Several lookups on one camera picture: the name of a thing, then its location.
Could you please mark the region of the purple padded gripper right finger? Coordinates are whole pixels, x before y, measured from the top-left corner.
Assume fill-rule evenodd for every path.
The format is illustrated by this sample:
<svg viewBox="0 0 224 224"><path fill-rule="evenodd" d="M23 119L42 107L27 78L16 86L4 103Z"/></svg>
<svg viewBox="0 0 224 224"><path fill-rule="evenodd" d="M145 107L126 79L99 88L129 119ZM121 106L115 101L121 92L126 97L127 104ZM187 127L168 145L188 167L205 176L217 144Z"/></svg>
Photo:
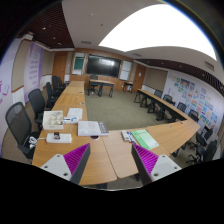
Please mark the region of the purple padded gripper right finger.
<svg viewBox="0 0 224 224"><path fill-rule="evenodd" d="M133 144L132 156L143 185L157 181L165 176L181 170L167 155L156 155L139 145Z"/></svg>

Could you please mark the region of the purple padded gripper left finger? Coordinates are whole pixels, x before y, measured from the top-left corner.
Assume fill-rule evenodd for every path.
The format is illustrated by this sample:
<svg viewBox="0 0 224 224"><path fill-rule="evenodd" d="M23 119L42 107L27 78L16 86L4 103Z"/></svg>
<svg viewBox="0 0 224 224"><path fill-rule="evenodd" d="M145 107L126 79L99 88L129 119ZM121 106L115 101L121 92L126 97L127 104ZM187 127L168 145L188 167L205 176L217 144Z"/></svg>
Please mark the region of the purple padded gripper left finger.
<svg viewBox="0 0 224 224"><path fill-rule="evenodd" d="M72 183L79 184L89 156L90 144L85 144L65 155L54 155L41 168Z"/></svg>

